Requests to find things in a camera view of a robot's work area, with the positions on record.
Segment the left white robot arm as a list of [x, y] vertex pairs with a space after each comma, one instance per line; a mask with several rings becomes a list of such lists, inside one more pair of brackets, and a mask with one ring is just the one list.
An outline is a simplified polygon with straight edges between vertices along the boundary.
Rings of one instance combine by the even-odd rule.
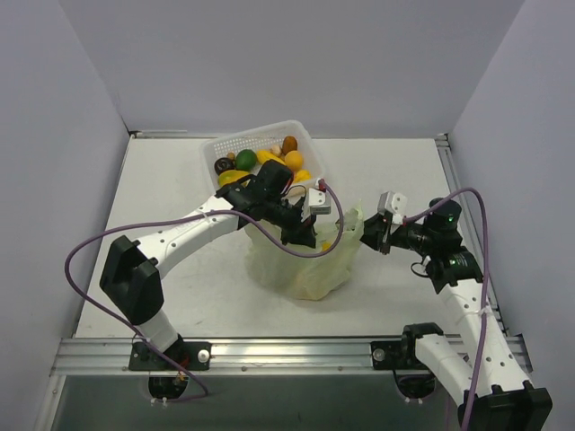
[[266, 162], [257, 174], [222, 186], [190, 213], [190, 221], [136, 240], [122, 235], [111, 243], [100, 287], [152, 344], [149, 357], [158, 367], [171, 369], [181, 361], [181, 336], [163, 310], [162, 280], [192, 253], [251, 221], [277, 226], [283, 244], [315, 247], [314, 215], [305, 210], [303, 198], [292, 204], [286, 197], [292, 181], [287, 167]]

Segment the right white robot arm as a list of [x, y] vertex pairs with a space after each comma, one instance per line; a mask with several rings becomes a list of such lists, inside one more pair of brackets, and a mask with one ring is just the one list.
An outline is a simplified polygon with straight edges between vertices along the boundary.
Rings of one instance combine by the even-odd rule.
[[462, 208], [454, 200], [435, 198], [422, 223], [408, 220], [407, 199], [388, 191], [377, 212], [364, 223], [361, 241], [387, 254], [393, 247], [417, 253], [423, 277], [446, 306], [466, 349], [461, 357], [433, 322], [407, 325], [397, 368], [425, 366], [457, 406], [463, 430], [540, 430], [553, 402], [518, 363], [500, 329], [486, 293], [487, 272], [463, 245], [458, 232]]

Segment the light green plastic bag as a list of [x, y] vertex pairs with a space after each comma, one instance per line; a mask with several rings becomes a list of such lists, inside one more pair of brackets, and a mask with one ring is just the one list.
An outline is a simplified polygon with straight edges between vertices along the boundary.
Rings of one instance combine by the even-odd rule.
[[346, 211], [340, 242], [319, 258], [292, 256], [251, 224], [244, 232], [252, 242], [245, 267], [254, 283], [291, 299], [319, 301], [349, 281], [364, 232], [364, 213], [360, 203]]

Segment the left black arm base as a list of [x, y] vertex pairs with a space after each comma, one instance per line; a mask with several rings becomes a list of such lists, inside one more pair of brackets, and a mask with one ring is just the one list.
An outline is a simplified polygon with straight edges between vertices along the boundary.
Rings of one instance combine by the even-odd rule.
[[[211, 358], [212, 344], [205, 341], [185, 341], [179, 337], [164, 355], [174, 363], [182, 365], [189, 371], [207, 371]], [[175, 367], [163, 357], [158, 356], [144, 341], [132, 344], [128, 362], [130, 371], [167, 371]]]

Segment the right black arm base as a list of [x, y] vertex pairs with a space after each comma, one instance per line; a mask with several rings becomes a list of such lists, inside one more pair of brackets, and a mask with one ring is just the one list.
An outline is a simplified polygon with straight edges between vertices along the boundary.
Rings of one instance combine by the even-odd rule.
[[434, 322], [406, 325], [399, 338], [370, 342], [372, 367], [378, 371], [423, 371], [427, 367], [415, 356], [415, 344], [427, 335], [443, 336]]

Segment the yellow starfruit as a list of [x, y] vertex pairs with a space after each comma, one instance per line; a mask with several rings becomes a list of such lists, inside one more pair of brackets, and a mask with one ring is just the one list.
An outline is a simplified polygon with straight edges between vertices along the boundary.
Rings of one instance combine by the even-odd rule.
[[257, 161], [260, 165], [265, 164], [266, 162], [273, 161], [285, 165], [285, 162], [274, 153], [268, 150], [259, 150], [256, 152]]

